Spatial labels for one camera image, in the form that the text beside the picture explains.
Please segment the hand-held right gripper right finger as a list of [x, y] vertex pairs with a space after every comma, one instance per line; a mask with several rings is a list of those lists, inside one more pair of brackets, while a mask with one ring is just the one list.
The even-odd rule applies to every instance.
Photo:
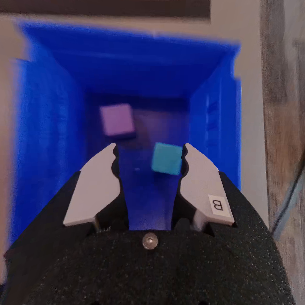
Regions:
[[181, 160], [173, 229], [181, 219], [187, 219], [195, 231], [204, 231], [208, 223], [233, 226], [235, 220], [218, 168], [189, 143], [182, 148]]

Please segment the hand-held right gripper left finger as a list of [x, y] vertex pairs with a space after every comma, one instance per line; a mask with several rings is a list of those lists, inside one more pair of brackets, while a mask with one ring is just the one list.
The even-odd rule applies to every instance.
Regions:
[[128, 231], [128, 208], [120, 178], [119, 151], [111, 143], [80, 170], [66, 215], [65, 227], [92, 224], [96, 231]]

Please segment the blue plastic bin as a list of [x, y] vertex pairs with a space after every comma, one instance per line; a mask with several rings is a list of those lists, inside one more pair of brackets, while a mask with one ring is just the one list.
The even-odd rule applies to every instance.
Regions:
[[[115, 142], [132, 230], [170, 229], [179, 175], [151, 169], [156, 142], [190, 143], [241, 187], [238, 41], [24, 22], [17, 59], [10, 243], [95, 154]], [[108, 138], [99, 108], [127, 103], [135, 135]]]

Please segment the purple foam cube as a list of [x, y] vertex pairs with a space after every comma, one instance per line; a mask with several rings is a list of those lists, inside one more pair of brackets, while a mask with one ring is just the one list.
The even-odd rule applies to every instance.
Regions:
[[99, 108], [103, 133], [108, 138], [132, 138], [135, 135], [133, 109], [130, 104], [105, 105]]

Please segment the teal foam cube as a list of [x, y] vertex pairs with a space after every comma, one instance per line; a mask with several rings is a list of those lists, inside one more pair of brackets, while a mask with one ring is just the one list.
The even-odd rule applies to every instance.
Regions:
[[156, 142], [152, 155], [151, 169], [154, 172], [178, 176], [182, 164], [182, 147]]

